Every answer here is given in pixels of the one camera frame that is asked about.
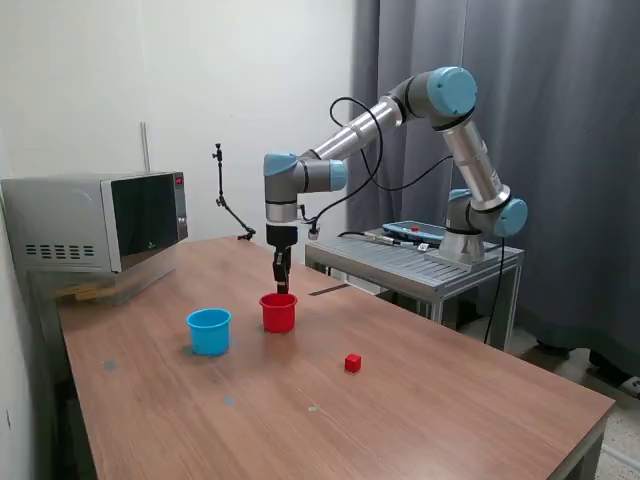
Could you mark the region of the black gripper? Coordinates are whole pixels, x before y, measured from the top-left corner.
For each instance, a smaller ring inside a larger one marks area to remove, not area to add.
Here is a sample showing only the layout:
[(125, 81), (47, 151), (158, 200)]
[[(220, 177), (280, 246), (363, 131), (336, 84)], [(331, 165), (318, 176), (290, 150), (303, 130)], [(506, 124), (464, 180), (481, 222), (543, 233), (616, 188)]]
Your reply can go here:
[(295, 225), (267, 224), (266, 242), (276, 249), (272, 262), (276, 291), (287, 294), (290, 283), (291, 247), (298, 242), (298, 227)]

